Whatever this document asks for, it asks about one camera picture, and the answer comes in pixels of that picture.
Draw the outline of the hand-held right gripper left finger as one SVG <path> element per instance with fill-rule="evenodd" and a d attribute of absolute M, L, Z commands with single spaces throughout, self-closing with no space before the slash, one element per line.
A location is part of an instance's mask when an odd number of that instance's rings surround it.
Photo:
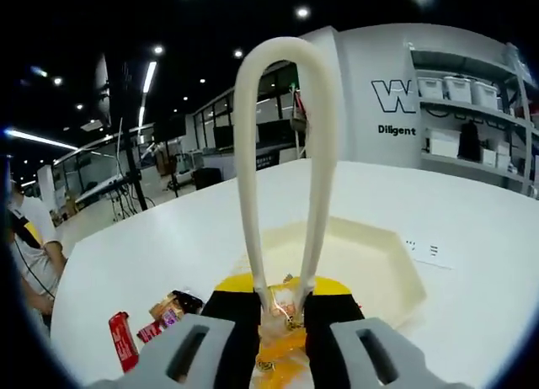
<path fill-rule="evenodd" d="M 259 352 L 261 302 L 251 274 L 218 284 L 198 314 L 187 314 L 145 344 L 129 371 L 91 388 L 248 388 Z"/>

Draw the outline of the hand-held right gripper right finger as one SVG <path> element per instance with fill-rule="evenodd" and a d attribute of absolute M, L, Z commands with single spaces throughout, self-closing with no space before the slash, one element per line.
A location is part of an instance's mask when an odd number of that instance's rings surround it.
<path fill-rule="evenodd" d="M 316 388 L 452 388 L 422 351 L 376 317 L 366 318 L 337 281 L 303 280 L 306 352 Z"/>

